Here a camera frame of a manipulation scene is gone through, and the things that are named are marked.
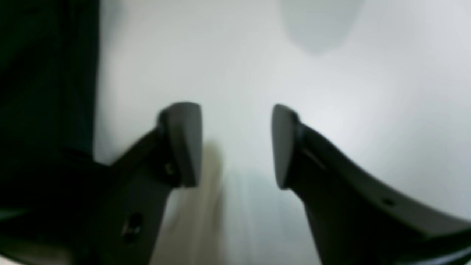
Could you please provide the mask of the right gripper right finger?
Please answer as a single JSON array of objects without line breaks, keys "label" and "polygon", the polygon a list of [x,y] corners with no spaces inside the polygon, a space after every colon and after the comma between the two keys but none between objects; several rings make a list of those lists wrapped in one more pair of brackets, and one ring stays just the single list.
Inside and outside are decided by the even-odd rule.
[{"label": "right gripper right finger", "polygon": [[272,111],[276,182],[302,202],[323,265],[465,265],[470,221],[374,178],[289,107]]}]

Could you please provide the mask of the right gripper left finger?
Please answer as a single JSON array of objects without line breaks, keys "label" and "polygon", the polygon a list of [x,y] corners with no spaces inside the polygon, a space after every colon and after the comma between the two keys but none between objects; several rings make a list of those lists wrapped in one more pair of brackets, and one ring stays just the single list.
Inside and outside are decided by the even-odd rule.
[{"label": "right gripper left finger", "polygon": [[1,256],[24,265],[148,265],[167,199],[201,177],[202,108],[178,102],[111,166],[79,160],[1,185]]}]

